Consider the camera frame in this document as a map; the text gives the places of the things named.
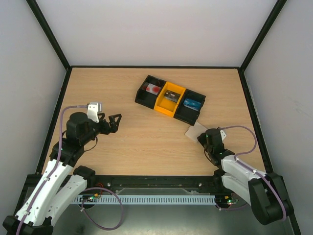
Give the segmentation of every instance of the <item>tabletop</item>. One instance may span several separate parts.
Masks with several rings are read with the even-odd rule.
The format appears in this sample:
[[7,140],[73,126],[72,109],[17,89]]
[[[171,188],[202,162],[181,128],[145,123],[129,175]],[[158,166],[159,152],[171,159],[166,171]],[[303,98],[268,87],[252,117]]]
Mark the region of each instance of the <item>tabletop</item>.
[[[217,168],[205,157],[203,147],[184,135],[187,123],[135,103],[136,92],[147,75],[205,95],[198,118],[201,125],[207,128],[243,125],[253,129],[236,69],[73,68],[61,109],[101,101],[106,117],[122,114],[117,133],[99,135],[97,146],[86,152],[76,167],[87,166],[97,175],[213,175]],[[79,111],[86,112],[67,110],[63,126],[70,114]],[[58,130],[59,120],[46,163],[58,141]],[[245,129],[226,130],[226,134],[225,148],[235,153],[253,147],[253,136]],[[85,149],[94,144],[91,141]],[[264,170],[258,147],[240,158]]]

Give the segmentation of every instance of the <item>gray wall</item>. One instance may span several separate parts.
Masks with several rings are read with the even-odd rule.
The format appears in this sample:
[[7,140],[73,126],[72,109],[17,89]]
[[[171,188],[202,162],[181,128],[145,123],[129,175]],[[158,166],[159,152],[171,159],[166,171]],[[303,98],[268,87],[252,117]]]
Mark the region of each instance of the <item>gray wall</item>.
[[0,22],[2,224],[35,173],[65,70],[25,0],[1,1]]
[[313,1],[289,0],[246,71],[274,170],[313,231]]
[[240,66],[276,0],[38,0],[72,65]]

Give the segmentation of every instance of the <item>black wire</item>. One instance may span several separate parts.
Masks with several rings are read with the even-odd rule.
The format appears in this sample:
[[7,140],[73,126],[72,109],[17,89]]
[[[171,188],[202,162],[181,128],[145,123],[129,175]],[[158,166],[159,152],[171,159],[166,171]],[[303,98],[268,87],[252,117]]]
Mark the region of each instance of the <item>black wire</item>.
[[206,156],[206,158],[209,160],[209,161],[211,161],[210,159],[209,159],[209,157],[207,156],[207,151],[204,149],[204,155]]
[[92,150],[93,148],[95,148],[97,146],[97,144],[98,144],[98,137],[96,136],[95,139],[96,139],[96,144],[94,145],[94,147],[92,147],[91,149],[85,150],[85,152],[88,152],[88,151]]

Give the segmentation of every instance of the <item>black metal frame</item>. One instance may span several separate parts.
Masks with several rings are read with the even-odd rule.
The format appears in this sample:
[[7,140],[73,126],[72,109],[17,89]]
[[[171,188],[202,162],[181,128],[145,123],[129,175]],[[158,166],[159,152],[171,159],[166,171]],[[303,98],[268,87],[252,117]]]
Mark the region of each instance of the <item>black metal frame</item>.
[[[24,188],[20,195],[16,211],[22,206],[23,200],[26,196],[26,192],[29,187],[35,187],[38,183],[41,172],[44,167],[45,159],[48,153],[48,148],[50,146],[52,134],[57,122],[57,118],[61,109],[61,105],[64,99],[64,95],[66,92],[67,84],[70,78],[70,74],[72,68],[179,68],[179,69],[237,69],[238,74],[240,77],[240,81],[243,87],[243,91],[245,94],[247,106],[250,112],[252,124],[254,127],[255,134],[257,136],[260,152],[262,155],[262,160],[264,162],[264,166],[267,173],[273,172],[273,168],[270,162],[270,158],[268,155],[268,151],[265,145],[265,141],[262,135],[262,131],[260,128],[260,123],[256,115],[256,111],[252,102],[251,94],[246,82],[245,78],[245,70],[247,69],[249,63],[251,62],[254,54],[258,50],[259,46],[261,45],[262,41],[264,40],[265,36],[267,35],[269,29],[273,25],[274,21],[276,20],[277,16],[279,15],[280,11],[282,10],[283,6],[285,5],[287,0],[278,0],[272,9],[268,19],[266,20],[264,26],[262,27],[260,33],[258,34],[255,42],[253,43],[249,53],[247,54],[244,62],[242,63],[241,67],[203,67],[203,66],[70,66],[68,63],[64,53],[61,50],[56,38],[53,35],[51,28],[49,27],[47,21],[45,20],[44,15],[42,14],[36,0],[26,0],[29,4],[31,10],[33,11],[35,17],[37,18],[39,24],[41,25],[42,29],[44,30],[47,38],[49,39],[51,45],[53,46],[54,50],[56,51],[58,57],[60,58],[64,68],[67,70],[64,82],[61,88],[61,92],[57,101],[56,108],[54,110],[51,124],[47,133],[47,137],[45,139],[45,144],[39,159],[39,163],[36,169],[36,174],[28,175],[26,182],[24,184]],[[122,184],[123,186],[127,186],[128,188],[131,187],[140,187],[143,186],[144,188],[149,185],[149,187],[157,188],[157,187],[165,187],[169,186],[171,188],[179,187],[179,188],[186,188],[186,189],[195,189],[199,192],[209,192],[213,195],[225,195],[229,193],[228,191],[217,191],[212,183],[213,176],[97,176],[97,181],[100,182],[108,182],[110,183],[111,189],[119,189],[119,185]],[[300,229],[296,218],[294,215],[290,216],[291,225],[293,231],[296,235],[300,235]]]

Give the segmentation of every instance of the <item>three-compartment container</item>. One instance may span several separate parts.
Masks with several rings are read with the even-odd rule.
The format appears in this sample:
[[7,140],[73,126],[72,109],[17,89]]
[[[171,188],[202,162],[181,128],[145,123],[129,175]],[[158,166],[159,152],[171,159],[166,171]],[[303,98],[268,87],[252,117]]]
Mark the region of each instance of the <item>three-compartment container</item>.
[[[172,91],[180,95],[177,102],[169,100],[166,97],[167,91]],[[186,106],[186,99],[188,101],[196,101],[200,106],[197,108],[188,107]],[[137,91],[135,102],[172,118],[194,125],[199,117],[200,109],[205,102],[205,95],[148,75]]]

